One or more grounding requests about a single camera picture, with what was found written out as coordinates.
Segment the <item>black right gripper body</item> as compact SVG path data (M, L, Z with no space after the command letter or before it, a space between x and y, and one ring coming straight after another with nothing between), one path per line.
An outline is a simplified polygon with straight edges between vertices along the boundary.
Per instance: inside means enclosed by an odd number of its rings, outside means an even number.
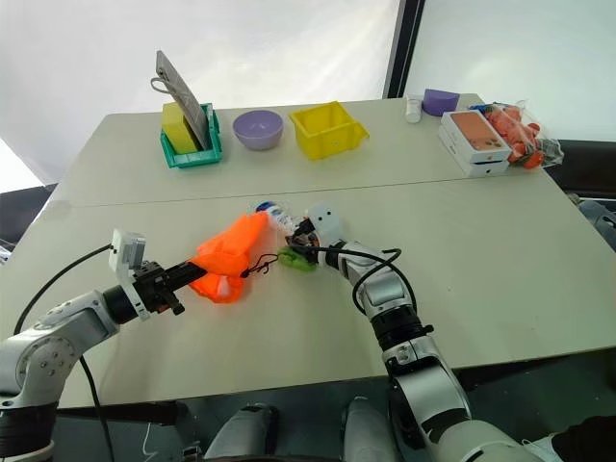
M313 250L313 247L319 247L320 241L315 231L307 235L307 246L291 246L291 248L309 264L316 264L319 260L319 252L317 250Z

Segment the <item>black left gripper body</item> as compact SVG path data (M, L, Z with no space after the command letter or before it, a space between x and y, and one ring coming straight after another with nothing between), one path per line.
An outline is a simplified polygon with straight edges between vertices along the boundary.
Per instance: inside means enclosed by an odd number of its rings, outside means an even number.
M174 306L174 294L167 286L165 270L156 262L145 262L134 270L133 283L147 313L163 313Z

